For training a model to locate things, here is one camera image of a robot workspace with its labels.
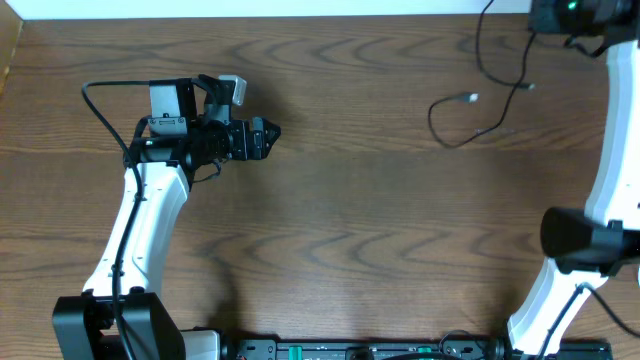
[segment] wooden table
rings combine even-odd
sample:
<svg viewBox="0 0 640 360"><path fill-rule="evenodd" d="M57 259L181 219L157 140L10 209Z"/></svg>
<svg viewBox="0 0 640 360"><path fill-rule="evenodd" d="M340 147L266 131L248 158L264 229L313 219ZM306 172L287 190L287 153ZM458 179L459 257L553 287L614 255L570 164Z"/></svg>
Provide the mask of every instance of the wooden table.
<svg viewBox="0 0 640 360"><path fill-rule="evenodd" d="M0 358L58 358L56 299L79 294L106 245L121 152L83 103L90 80L239 74L237 118L283 135L262 162L196 185L176 224L163 301L180 328L283 338L495 334L542 264L539 224L582 207L607 106L604 61L540 37L533 92L502 130L460 150L432 139L490 126L509 89L475 68L475 16L28 22L0 99ZM524 16L490 16L487 67L516 79ZM124 138L150 112L146 88L91 91ZM640 326L635 269L602 290ZM640 343L589 301L568 337Z"/></svg>

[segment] white wall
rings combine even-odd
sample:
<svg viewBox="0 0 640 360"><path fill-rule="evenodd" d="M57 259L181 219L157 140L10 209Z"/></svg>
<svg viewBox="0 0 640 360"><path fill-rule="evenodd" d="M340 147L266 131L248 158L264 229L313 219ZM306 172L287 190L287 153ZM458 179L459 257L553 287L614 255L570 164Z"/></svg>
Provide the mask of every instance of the white wall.
<svg viewBox="0 0 640 360"><path fill-rule="evenodd" d="M6 0L24 20L477 14L488 0ZM531 0L496 0L494 13L529 12Z"/></svg>

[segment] green connector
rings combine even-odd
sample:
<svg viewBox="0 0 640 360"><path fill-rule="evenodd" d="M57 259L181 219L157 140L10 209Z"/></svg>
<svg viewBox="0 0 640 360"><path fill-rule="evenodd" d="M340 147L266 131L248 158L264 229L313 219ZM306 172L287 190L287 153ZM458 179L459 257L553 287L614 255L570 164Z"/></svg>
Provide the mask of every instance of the green connector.
<svg viewBox="0 0 640 360"><path fill-rule="evenodd" d="M302 346L289 347L289 360L302 360Z"/></svg>
<svg viewBox="0 0 640 360"><path fill-rule="evenodd" d="M423 347L419 347L418 348L418 352L419 353L426 353L426 352L432 352L433 350L431 350L430 347L428 346L423 346ZM420 360L433 360L433 358L424 358L424 359L420 359Z"/></svg>

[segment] white backdrop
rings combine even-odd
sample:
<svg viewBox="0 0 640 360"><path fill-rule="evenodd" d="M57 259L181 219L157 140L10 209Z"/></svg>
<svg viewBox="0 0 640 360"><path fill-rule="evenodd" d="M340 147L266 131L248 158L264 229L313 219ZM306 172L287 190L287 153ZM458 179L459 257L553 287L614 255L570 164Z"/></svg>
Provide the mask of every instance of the white backdrop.
<svg viewBox="0 0 640 360"><path fill-rule="evenodd" d="M488 0L6 0L24 20L477 14ZM529 12L531 0L496 0L493 13Z"/></svg>

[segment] white robotic arm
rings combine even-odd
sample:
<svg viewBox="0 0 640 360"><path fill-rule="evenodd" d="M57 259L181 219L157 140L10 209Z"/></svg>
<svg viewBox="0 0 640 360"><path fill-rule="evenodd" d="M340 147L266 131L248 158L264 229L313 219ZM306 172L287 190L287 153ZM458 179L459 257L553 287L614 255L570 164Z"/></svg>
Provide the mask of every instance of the white robotic arm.
<svg viewBox="0 0 640 360"><path fill-rule="evenodd" d="M608 51L609 112L604 145L595 185L587 201L585 216L608 226L620 221L624 230L640 230L640 50L638 41L611 47ZM538 278L522 307L508 322L513 349L538 355L549 330L583 283L598 288L608 277L594 271L562 273L556 260L545 258ZM553 333L545 354L555 354L560 340L590 292L582 292Z"/></svg>

